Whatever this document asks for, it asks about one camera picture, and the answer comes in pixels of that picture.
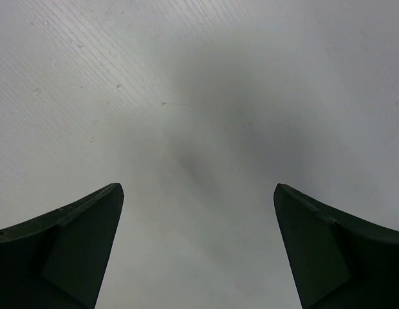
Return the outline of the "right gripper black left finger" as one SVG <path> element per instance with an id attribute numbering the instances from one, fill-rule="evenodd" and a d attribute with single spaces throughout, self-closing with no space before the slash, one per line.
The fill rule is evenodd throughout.
<path id="1" fill-rule="evenodd" d="M 111 183 L 0 230 L 0 308 L 94 308 L 124 202 Z"/>

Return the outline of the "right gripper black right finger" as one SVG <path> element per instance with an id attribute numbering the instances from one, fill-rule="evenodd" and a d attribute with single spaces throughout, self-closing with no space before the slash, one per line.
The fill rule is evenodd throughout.
<path id="1" fill-rule="evenodd" d="M 399 308 L 399 232 L 285 184 L 274 207 L 303 308 Z"/>

